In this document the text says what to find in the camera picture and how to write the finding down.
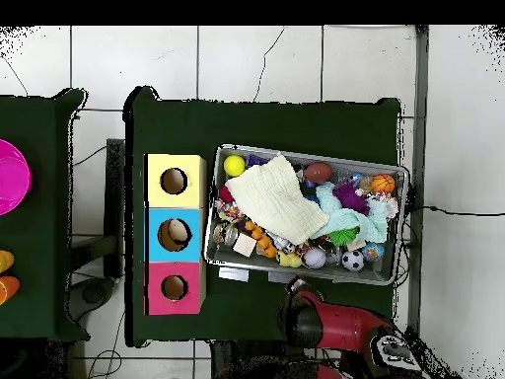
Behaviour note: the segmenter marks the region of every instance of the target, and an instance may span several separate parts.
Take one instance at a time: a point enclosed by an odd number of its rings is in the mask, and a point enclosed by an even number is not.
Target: gray plastic bin
[[[276,259],[269,259],[264,256],[259,256],[254,252],[247,258],[242,256],[224,244],[217,245],[212,240],[212,232],[214,227],[220,222],[217,217],[214,201],[217,199],[217,190],[223,186],[228,177],[223,169],[223,163],[226,157],[232,154],[238,154],[247,157],[249,154],[254,154],[258,157],[271,159],[277,155],[279,150],[268,150],[264,148],[254,148],[242,145],[222,145],[216,152],[214,161],[214,173],[212,180],[212,193],[210,193],[209,211],[207,228],[205,232],[205,244],[203,254],[205,259],[213,265],[226,267],[255,269],[266,271],[277,271],[286,273],[300,273],[304,275],[323,277],[332,279],[334,282],[356,282],[369,283],[375,285],[390,284],[397,271],[397,259],[401,244],[401,222],[403,221],[404,204],[407,192],[408,172],[406,169],[397,166],[386,166],[382,164],[363,163],[352,160],[340,160],[336,158],[314,156],[308,154],[290,153],[280,151],[284,157],[290,162],[299,163],[304,166],[313,162],[323,161],[328,163],[332,168],[332,176],[330,182],[338,183],[344,177],[347,177],[352,172],[359,172],[366,175],[388,174],[393,176],[396,182],[396,196],[398,200],[398,215],[389,222],[388,240],[385,243],[385,254],[379,263],[366,264],[363,269],[357,272],[349,271],[341,265],[325,265],[322,268],[306,268],[304,266],[298,268],[281,267]]]

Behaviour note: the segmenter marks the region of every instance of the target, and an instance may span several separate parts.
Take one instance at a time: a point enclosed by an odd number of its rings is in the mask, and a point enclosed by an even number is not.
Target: magenta bowl
[[[0,139],[0,215],[18,206],[31,185],[32,174],[23,154]]]

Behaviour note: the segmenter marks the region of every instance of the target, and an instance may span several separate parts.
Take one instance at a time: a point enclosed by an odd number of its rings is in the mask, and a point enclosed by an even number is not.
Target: orange object
[[[251,232],[251,237],[253,237],[255,240],[259,240],[262,237],[262,235],[263,232],[259,227],[256,227],[256,229]]]
[[[275,249],[275,247],[273,247],[273,246],[270,246],[270,247],[268,247],[268,249],[264,250],[264,254],[268,258],[274,258],[275,256],[277,256],[277,249]]]
[[[11,298],[20,288],[20,281],[14,276],[0,276],[0,305]]]
[[[0,250],[0,273],[7,270],[14,263],[14,256],[12,253]]]
[[[257,244],[259,245],[259,247],[261,249],[267,249],[268,247],[270,247],[272,245],[272,242],[268,239],[268,237],[262,236],[258,240]]]
[[[251,221],[247,221],[247,222],[246,222],[246,229],[247,229],[248,231],[255,230],[256,228],[257,228],[257,225],[256,225],[256,224],[254,224],[253,222],[251,222]]]
[[[395,189],[395,179],[390,175],[379,175],[372,178],[370,183],[372,192],[377,193],[383,191],[384,193],[391,193]]]

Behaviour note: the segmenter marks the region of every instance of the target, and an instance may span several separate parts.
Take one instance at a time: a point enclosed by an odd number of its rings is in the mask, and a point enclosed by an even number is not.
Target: yellow cube
[[[206,193],[206,163],[200,156],[147,155],[150,207],[202,208],[206,206]]]

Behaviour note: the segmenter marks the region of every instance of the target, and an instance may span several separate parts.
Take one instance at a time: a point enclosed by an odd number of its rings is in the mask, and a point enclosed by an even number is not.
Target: table
[[[0,338],[87,339],[67,315],[71,271],[69,121],[86,93],[65,89],[54,98],[0,97],[0,138],[14,144],[32,171],[32,187],[0,216],[0,249],[14,254],[7,271],[20,290],[0,306]]]
[[[137,87],[123,112],[127,168],[126,343],[139,345],[148,339],[282,339],[276,320],[284,285],[268,282],[265,272],[251,271],[249,282],[239,282],[219,278],[218,267],[207,265],[207,297],[200,314],[144,315],[144,153],[198,154],[207,161],[209,180],[216,147],[223,143],[395,165],[399,111],[396,99],[380,100],[374,105],[161,101],[153,88]],[[327,301],[392,315],[392,285],[333,284],[325,279],[315,279],[314,284]]]

